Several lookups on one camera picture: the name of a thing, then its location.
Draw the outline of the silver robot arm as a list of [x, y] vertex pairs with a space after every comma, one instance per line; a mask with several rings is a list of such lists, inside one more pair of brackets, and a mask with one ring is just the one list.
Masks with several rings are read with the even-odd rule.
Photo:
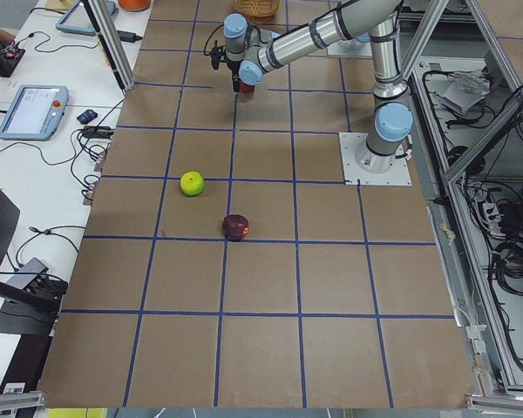
[[208, 55], [214, 69], [225, 64], [231, 70], [233, 89], [238, 91], [242, 85], [258, 85], [264, 75], [301, 57], [368, 34], [375, 78], [374, 122], [355, 159], [363, 170], [383, 174], [393, 166], [397, 149], [413, 126], [398, 45], [401, 9], [399, 1], [346, 1], [281, 35], [233, 13], [222, 24], [224, 43], [215, 44]]

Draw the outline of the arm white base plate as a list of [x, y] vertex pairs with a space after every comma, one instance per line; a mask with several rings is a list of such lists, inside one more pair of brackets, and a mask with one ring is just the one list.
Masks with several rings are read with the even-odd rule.
[[339, 132], [345, 185], [412, 186], [408, 161], [412, 142], [405, 150], [399, 145], [390, 156], [378, 156], [367, 148], [366, 132]]
[[370, 34], [365, 32], [351, 40], [337, 41], [327, 48], [327, 54], [331, 57], [356, 57], [370, 59], [372, 58]]

